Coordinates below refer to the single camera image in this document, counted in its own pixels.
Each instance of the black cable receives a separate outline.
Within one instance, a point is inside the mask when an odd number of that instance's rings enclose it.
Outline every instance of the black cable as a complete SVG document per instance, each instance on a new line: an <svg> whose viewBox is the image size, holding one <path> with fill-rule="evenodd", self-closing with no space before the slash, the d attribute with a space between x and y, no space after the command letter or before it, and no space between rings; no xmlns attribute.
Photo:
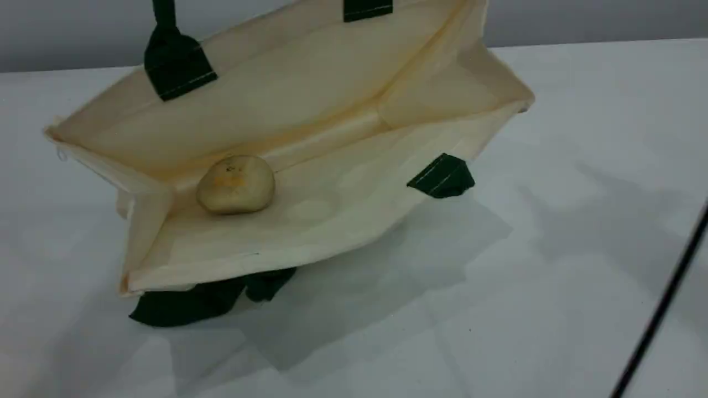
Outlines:
<svg viewBox="0 0 708 398"><path fill-rule="evenodd" d="M684 276L688 272L688 268L693 262L693 258L698 252L698 247L700 246L703 235L705 234L707 224L708 201L704 204L703 215L693 230L693 235L684 249L683 255L681 256L675 271L673 271L673 276L666 286L666 290L664 290L661 301L659 301L659 304L654 311L654 315L651 317L651 321L646 326L646 330L644 330L644 334L642 335L641 340L639 340L639 344L637 344L634 349L632 357L629 359L627 366L624 368L621 378L617 381L610 398L621 398L624 391L627 389L629 382L632 381L632 377L634 376L636 369L639 367L646 350L649 349L649 346L651 345L651 342L656 335L656 332L658 331L659 326L661 325L661 322L663 321L663 318L671 305L671 302L676 296L678 288L681 286L681 282L683 282Z"/></svg>

